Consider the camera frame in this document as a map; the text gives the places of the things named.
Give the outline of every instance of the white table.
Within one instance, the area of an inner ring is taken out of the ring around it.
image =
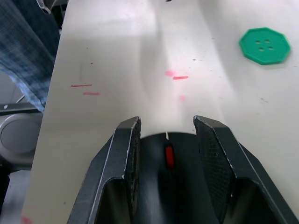
[[[299,217],[298,25],[297,0],[70,0],[23,215],[65,224],[122,120],[140,116],[142,136],[194,133],[198,114],[232,129]],[[238,41],[258,27],[287,36],[283,64],[243,57]]]

